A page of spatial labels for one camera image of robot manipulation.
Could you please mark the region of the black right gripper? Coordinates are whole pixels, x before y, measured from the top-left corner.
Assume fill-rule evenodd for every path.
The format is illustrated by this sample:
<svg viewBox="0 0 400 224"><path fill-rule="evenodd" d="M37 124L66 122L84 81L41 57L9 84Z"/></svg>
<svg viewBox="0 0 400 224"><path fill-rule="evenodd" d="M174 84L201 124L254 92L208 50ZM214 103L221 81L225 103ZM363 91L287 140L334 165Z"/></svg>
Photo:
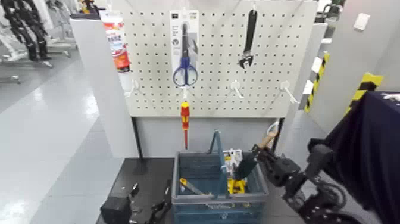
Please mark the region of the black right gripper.
<svg viewBox="0 0 400 224"><path fill-rule="evenodd" d="M267 171L267 179L276 187L300 188L307 180L301 168L291 159L277 155L268 146L254 144L252 153Z"/></svg>

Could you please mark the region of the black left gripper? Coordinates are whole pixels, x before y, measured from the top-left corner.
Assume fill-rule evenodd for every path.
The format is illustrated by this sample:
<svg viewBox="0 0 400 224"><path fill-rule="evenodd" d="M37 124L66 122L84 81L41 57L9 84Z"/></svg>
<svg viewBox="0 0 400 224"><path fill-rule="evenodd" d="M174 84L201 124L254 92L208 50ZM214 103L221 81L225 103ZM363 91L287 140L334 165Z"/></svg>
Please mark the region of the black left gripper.
<svg viewBox="0 0 400 224"><path fill-rule="evenodd" d="M129 197L134 198L139 192L139 184L135 183L130 190ZM129 223L160 223L171 209L171 187L166 187L164 198L157 204L131 204L132 215Z"/></svg>

